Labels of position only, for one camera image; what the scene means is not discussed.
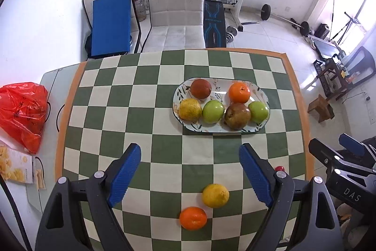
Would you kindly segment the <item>small red cherry tomato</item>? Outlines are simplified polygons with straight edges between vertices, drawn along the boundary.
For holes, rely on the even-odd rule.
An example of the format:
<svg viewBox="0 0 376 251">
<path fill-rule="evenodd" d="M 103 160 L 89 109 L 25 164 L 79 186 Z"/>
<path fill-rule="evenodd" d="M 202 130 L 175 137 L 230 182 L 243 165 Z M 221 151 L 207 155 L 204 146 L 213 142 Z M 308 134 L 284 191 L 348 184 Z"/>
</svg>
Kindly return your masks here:
<svg viewBox="0 0 376 251">
<path fill-rule="evenodd" d="M 275 168 L 275 171 L 285 171 L 285 168 L 284 168 L 284 166 L 277 166 Z"/>
</svg>

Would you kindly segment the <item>small yellow lemon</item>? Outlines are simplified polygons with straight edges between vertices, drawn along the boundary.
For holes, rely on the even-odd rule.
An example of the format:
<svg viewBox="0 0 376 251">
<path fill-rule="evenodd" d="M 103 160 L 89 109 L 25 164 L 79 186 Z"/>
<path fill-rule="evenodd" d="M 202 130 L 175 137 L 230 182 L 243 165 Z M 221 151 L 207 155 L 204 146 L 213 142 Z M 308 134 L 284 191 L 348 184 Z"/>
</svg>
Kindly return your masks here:
<svg viewBox="0 0 376 251">
<path fill-rule="evenodd" d="M 202 192 L 203 203 L 210 208 L 221 208 L 229 201 L 229 190 L 221 184 L 209 184 Z"/>
</svg>

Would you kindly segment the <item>small green apple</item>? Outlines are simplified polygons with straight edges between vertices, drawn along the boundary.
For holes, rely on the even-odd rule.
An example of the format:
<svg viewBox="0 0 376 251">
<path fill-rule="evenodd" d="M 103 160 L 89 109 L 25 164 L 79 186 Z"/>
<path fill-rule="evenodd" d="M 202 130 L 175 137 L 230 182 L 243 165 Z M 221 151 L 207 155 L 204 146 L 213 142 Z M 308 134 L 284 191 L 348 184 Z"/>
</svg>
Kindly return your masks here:
<svg viewBox="0 0 376 251">
<path fill-rule="evenodd" d="M 251 111 L 251 120 L 257 124 L 262 123 L 269 117 L 269 108 L 262 101 L 253 101 L 248 105 Z"/>
</svg>

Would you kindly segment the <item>orange tangerine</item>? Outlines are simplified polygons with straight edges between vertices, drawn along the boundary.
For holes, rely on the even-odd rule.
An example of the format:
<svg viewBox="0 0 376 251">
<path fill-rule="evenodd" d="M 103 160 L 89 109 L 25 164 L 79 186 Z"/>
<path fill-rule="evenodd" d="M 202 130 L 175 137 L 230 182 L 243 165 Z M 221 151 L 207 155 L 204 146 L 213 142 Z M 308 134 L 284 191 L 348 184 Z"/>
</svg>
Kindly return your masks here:
<svg viewBox="0 0 376 251">
<path fill-rule="evenodd" d="M 207 214 L 202 208 L 191 206 L 180 212 L 180 225 L 188 231 L 197 231 L 207 224 Z"/>
<path fill-rule="evenodd" d="M 250 99 L 251 91 L 244 82 L 234 82 L 228 90 L 228 96 L 232 103 L 245 104 Z"/>
</svg>

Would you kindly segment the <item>large yellow pear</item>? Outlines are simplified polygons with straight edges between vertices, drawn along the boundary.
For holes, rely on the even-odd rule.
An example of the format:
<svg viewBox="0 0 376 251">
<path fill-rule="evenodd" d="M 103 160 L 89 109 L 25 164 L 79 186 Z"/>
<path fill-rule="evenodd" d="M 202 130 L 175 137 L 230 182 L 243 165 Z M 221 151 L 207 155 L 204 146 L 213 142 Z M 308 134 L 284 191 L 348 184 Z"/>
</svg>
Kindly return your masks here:
<svg viewBox="0 0 376 251">
<path fill-rule="evenodd" d="M 184 99 L 178 108 L 179 117 L 190 122 L 197 122 L 202 115 L 202 108 L 194 98 Z"/>
</svg>

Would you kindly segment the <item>small wooden stool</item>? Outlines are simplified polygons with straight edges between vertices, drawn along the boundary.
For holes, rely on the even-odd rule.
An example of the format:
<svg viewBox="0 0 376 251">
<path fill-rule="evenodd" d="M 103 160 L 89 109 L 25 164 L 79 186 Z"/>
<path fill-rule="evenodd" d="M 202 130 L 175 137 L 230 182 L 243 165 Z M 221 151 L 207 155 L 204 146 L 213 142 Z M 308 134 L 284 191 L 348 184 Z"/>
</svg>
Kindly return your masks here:
<svg viewBox="0 0 376 251">
<path fill-rule="evenodd" d="M 318 95 L 316 99 L 309 103 L 307 113 L 316 112 L 318 123 L 332 120 L 335 117 L 332 106 L 326 101 L 322 95 Z"/>
</svg>

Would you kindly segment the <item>dark wooden side table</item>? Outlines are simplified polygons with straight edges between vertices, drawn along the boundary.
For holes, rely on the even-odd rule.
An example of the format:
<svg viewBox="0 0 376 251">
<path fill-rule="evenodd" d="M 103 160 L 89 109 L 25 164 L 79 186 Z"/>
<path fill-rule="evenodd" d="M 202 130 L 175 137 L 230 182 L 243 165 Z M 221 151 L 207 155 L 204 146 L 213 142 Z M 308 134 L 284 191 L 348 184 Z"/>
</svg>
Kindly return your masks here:
<svg viewBox="0 0 376 251">
<path fill-rule="evenodd" d="M 333 58 L 329 58 L 325 61 L 315 60 L 313 66 L 317 73 L 316 78 L 324 90 L 326 101 L 331 99 L 337 101 L 346 94 L 349 83 L 345 79 L 345 71 L 339 63 L 335 62 Z"/>
</svg>

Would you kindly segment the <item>yellow snack box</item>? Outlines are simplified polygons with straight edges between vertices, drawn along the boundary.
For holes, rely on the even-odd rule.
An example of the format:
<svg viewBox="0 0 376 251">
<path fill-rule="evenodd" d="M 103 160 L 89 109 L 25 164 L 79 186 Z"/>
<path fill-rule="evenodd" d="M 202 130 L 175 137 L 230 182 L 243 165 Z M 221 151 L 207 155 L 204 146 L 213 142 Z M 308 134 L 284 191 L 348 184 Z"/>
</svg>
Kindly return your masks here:
<svg viewBox="0 0 376 251">
<path fill-rule="evenodd" d="M 4 180 L 34 184 L 38 190 L 46 189 L 44 168 L 38 157 L 0 144 L 1 176 Z"/>
</svg>

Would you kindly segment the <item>dark wooden chair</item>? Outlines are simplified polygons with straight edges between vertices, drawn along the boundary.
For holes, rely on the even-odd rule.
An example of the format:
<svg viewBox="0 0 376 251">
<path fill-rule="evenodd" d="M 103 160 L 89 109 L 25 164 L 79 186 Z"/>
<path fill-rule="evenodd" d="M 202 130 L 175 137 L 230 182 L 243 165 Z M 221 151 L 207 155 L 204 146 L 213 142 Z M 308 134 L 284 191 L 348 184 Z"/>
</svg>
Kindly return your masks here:
<svg viewBox="0 0 376 251">
<path fill-rule="evenodd" d="M 340 59 L 345 69 L 345 81 L 347 86 L 341 91 L 336 100 L 348 94 L 353 88 L 362 85 L 375 76 L 375 59 L 365 47 L 361 46 L 348 56 Z"/>
</svg>

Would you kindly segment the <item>brown russet apple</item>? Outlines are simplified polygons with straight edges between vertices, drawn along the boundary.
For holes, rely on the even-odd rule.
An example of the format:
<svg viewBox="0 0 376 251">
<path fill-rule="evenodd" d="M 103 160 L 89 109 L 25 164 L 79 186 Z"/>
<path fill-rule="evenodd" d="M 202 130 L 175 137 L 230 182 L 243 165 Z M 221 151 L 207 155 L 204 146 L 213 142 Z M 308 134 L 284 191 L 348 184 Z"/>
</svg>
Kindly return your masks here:
<svg viewBox="0 0 376 251">
<path fill-rule="evenodd" d="M 232 130 L 243 129 L 250 120 L 251 111 L 242 103 L 232 103 L 224 116 L 224 122 Z"/>
</svg>

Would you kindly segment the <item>orange tangerine on plate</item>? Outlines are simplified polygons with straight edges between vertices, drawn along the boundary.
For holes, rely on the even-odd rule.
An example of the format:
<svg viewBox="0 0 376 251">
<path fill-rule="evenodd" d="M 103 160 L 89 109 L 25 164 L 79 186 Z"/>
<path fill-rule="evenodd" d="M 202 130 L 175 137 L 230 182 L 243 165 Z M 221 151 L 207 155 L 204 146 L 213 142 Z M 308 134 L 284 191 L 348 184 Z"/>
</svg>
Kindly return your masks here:
<svg viewBox="0 0 376 251">
<path fill-rule="evenodd" d="M 244 82 L 234 82 L 228 90 L 228 96 L 232 103 L 245 104 L 250 99 L 251 91 Z"/>
</svg>

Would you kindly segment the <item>dark red round fruit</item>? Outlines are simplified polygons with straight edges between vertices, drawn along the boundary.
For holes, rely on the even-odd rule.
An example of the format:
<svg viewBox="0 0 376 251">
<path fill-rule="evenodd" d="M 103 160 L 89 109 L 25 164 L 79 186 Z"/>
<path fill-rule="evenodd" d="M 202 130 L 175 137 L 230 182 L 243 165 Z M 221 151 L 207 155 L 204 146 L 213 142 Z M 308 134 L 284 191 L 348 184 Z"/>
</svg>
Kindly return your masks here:
<svg viewBox="0 0 376 251">
<path fill-rule="evenodd" d="M 195 98 L 203 100 L 211 95 L 211 87 L 211 84 L 207 80 L 199 78 L 192 82 L 190 91 Z"/>
</svg>

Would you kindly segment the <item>floor barbell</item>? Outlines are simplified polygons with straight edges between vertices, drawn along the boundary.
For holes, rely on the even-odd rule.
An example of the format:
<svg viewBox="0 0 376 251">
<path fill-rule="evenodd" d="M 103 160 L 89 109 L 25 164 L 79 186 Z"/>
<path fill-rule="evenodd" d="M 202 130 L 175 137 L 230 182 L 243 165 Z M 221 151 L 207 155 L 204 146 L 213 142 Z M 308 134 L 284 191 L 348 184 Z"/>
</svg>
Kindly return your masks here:
<svg viewBox="0 0 376 251">
<path fill-rule="evenodd" d="M 279 20 L 283 20 L 283 21 L 291 24 L 293 27 L 298 28 L 300 34 L 303 37 L 308 37 L 312 33 L 311 27 L 310 27 L 310 25 L 307 21 L 303 21 L 302 23 L 299 24 L 293 18 L 288 19 L 288 18 L 284 18 L 283 16 L 276 15 L 276 14 L 271 12 L 271 6 L 268 5 L 268 4 L 264 4 L 262 6 L 262 8 L 260 10 L 260 17 L 261 17 L 261 20 L 263 20 L 263 21 L 268 20 L 270 17 L 277 18 Z"/>
</svg>

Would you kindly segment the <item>black blue exercise bench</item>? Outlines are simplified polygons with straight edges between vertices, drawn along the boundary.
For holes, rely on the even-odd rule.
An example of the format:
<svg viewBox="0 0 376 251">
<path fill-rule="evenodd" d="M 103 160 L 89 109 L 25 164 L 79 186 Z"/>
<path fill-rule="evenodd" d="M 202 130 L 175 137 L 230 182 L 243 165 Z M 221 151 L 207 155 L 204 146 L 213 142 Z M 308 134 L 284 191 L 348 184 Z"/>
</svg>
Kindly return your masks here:
<svg viewBox="0 0 376 251">
<path fill-rule="evenodd" d="M 221 2 L 205 0 L 203 35 L 207 48 L 226 47 L 226 21 Z"/>
</svg>

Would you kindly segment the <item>white padded chair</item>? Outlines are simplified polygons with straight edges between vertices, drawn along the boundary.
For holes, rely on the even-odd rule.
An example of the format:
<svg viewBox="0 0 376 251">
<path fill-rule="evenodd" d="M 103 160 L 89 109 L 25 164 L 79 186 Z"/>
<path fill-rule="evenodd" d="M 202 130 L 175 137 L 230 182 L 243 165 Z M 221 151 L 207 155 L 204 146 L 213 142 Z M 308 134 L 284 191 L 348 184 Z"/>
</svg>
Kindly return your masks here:
<svg viewBox="0 0 376 251">
<path fill-rule="evenodd" d="M 143 52 L 205 48 L 205 0 L 148 0 L 150 30 Z"/>
</svg>

